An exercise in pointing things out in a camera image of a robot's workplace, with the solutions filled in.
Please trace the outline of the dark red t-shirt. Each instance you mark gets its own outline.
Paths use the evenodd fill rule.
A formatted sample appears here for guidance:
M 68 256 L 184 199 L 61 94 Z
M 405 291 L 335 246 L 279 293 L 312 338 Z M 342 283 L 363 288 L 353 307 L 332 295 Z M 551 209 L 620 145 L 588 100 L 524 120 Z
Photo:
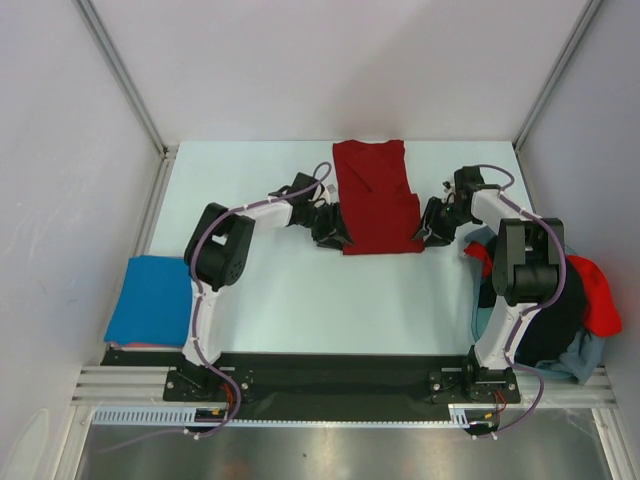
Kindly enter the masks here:
M 401 140 L 348 140 L 332 147 L 341 214 L 351 242 L 345 255 L 421 253 L 414 238 L 420 200 L 411 191 Z

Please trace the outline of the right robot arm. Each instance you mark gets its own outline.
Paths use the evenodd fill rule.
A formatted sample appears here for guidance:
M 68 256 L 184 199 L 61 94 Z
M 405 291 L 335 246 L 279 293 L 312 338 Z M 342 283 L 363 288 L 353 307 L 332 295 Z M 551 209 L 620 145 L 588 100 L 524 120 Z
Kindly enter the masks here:
M 483 224 L 496 236 L 491 273 L 496 303 L 484 333 L 470 348 L 455 382 L 455 399 L 518 402 L 514 360 L 535 314 L 553 305 L 566 281 L 564 225 L 545 220 L 490 184 L 482 165 L 456 170 L 442 198 L 429 199 L 414 237 L 427 248 L 453 243 L 459 227 Z

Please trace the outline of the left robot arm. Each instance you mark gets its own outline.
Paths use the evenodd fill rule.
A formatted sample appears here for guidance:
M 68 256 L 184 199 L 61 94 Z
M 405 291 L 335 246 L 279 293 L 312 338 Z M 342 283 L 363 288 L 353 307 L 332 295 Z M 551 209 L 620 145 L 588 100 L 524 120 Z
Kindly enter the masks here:
M 211 369 L 221 355 L 217 304 L 244 273 L 254 235 L 290 226 L 308 229 L 321 248 L 340 250 L 353 242 L 335 188 L 315 174 L 299 172 L 292 184 L 254 203 L 205 207 L 184 252 L 192 307 L 184 359 L 167 376 L 166 400 L 209 401 L 220 391 L 234 395 L 230 382 Z

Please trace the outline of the black garment in bin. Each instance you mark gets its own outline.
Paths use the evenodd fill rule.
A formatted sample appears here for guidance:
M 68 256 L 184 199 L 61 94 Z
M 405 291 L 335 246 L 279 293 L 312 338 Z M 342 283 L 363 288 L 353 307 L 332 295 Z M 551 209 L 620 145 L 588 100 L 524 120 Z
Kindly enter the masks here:
M 485 249 L 493 261 L 497 237 Z M 536 367 L 542 361 L 558 360 L 583 327 L 588 306 L 583 282 L 578 271 L 566 258 L 566 279 L 559 299 L 550 307 L 537 311 L 521 338 L 516 352 L 520 364 Z

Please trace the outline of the bright red garment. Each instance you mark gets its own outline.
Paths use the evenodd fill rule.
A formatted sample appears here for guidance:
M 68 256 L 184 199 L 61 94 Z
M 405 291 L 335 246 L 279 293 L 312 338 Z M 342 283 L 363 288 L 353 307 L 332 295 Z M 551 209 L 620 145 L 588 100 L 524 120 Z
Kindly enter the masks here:
M 475 286 L 492 272 L 493 261 L 488 259 L 486 243 L 471 241 L 463 249 L 464 254 L 473 258 L 475 265 L 480 269 Z M 582 328 L 601 338 L 619 334 L 622 331 L 622 321 L 604 273 L 587 258 L 571 254 L 567 256 L 578 271 L 587 296 L 588 306 L 583 317 Z

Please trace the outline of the folded blue t-shirt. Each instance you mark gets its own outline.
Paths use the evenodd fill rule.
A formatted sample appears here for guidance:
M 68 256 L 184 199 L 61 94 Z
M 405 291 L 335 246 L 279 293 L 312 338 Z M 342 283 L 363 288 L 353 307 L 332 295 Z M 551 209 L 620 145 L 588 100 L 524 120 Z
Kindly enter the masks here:
M 191 279 L 183 260 L 133 257 L 104 341 L 124 347 L 181 348 L 187 339 L 191 307 Z

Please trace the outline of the grey-blue garment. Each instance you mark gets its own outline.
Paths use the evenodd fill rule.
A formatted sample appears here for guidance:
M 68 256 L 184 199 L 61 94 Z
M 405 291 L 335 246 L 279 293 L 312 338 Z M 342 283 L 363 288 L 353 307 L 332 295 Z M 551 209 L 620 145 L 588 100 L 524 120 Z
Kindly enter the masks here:
M 487 227 L 475 230 L 464 239 L 464 247 L 471 241 L 486 243 L 496 235 Z M 475 260 L 471 258 L 471 268 L 474 282 L 479 278 L 480 269 L 475 265 Z M 596 336 L 588 330 L 582 328 L 574 341 L 569 345 L 567 351 L 559 356 L 558 360 L 542 361 L 536 367 L 532 367 L 549 378 L 574 378 L 580 384 L 586 383 L 593 371 L 599 366 L 605 339 Z

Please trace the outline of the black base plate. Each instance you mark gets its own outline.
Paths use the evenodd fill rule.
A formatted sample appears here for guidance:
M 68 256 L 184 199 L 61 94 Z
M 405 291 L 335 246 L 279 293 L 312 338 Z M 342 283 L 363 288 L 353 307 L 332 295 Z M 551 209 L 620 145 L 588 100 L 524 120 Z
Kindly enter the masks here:
M 455 399 L 454 386 L 463 355 L 338 355 L 224 353 L 212 370 L 234 389 L 220 391 L 209 401 L 180 399 L 197 407 L 222 407 L 226 413 L 247 408 L 252 412 L 285 408 L 304 412 L 331 409 L 381 412 L 400 409 L 424 411 L 427 406 L 470 403 L 486 408 L 517 405 L 505 397 L 490 403 Z M 177 352 L 126 352 L 109 349 L 104 366 L 170 367 L 184 359 Z

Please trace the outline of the right aluminium corner post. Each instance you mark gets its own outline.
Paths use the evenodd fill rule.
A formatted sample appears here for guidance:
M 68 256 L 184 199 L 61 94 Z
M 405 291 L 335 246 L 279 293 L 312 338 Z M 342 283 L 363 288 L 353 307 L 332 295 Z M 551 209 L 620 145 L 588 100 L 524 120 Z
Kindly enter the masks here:
M 512 142 L 516 155 L 519 155 L 523 150 L 534 127 L 552 100 L 574 58 L 578 54 L 581 45 L 594 25 L 596 18 L 606 4 L 607 1 L 605 0 L 589 0 L 585 3 L 584 8 L 579 14 L 567 40 L 563 44 L 558 57 L 547 75 L 540 92 L 536 96 Z

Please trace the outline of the aluminium corner post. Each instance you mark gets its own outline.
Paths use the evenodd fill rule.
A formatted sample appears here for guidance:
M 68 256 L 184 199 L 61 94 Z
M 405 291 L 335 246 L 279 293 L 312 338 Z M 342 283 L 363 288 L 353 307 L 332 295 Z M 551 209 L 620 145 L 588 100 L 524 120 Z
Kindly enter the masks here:
M 579 14 L 567 40 L 563 44 L 558 57 L 547 75 L 540 92 L 536 96 L 512 142 L 516 155 L 519 155 L 523 150 L 534 127 L 552 100 L 574 58 L 578 54 L 581 45 L 594 25 L 596 18 L 606 4 L 607 1 L 605 0 L 589 0 L 585 3 L 584 8 Z
M 149 109 L 137 88 L 124 59 L 102 19 L 97 7 L 90 0 L 73 0 L 81 19 L 85 23 L 90 36 L 103 57 L 107 68 L 119 86 L 121 93 L 129 104 L 134 116 L 143 129 L 154 150 L 163 158 L 168 147 L 163 141 Z

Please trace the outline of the aluminium frame rail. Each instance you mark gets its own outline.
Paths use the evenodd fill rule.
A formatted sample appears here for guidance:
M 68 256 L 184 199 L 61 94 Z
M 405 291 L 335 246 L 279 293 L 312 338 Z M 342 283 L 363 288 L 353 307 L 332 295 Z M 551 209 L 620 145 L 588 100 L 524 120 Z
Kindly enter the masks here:
M 73 406 L 158 406 L 170 367 L 85 366 L 72 393 Z M 615 408 L 607 372 L 598 368 L 584 385 L 548 379 L 538 404 L 543 409 Z

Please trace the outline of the left aluminium corner post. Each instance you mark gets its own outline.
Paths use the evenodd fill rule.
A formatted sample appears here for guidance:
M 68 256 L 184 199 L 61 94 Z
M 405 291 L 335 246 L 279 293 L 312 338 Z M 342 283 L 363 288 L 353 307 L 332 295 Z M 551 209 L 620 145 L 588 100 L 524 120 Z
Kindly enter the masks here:
M 90 36 L 103 57 L 107 68 L 119 86 L 121 93 L 129 104 L 134 116 L 143 129 L 154 150 L 163 158 L 168 147 L 163 141 L 149 109 L 137 88 L 124 59 L 102 19 L 97 7 L 90 0 L 73 0 L 81 19 L 85 23 Z

